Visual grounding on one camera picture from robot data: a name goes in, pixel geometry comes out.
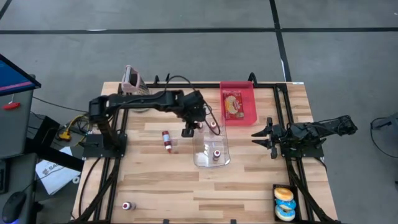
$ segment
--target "computer monitor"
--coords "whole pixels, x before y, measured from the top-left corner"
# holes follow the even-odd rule
[[[0,96],[40,88],[42,85],[0,54]]]

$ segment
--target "red tray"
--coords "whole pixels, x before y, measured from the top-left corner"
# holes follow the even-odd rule
[[[238,91],[242,96],[243,119],[226,119],[224,95],[229,91]],[[250,81],[243,82],[220,82],[221,97],[221,116],[228,126],[249,126],[257,121],[256,102],[254,101],[253,83]]]

